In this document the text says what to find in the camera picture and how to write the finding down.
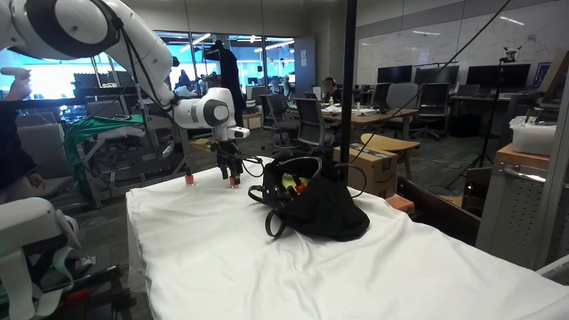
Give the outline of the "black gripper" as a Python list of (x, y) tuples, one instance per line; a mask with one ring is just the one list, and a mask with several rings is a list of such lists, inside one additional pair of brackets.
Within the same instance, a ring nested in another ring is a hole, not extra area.
[(243, 174), (241, 158), (232, 140), (216, 144), (216, 165), (220, 168), (221, 179), (229, 177), (227, 172), (234, 172), (234, 177), (239, 177)]

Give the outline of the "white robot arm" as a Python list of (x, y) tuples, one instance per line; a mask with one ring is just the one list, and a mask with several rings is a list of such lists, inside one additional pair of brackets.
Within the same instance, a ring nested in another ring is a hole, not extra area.
[(122, 0), (0, 0), (0, 46), (53, 60), (109, 55), (179, 128), (209, 128), (221, 177), (239, 179), (234, 142), (248, 129), (236, 124), (232, 92), (209, 87), (200, 97), (182, 97), (172, 88), (172, 55)]

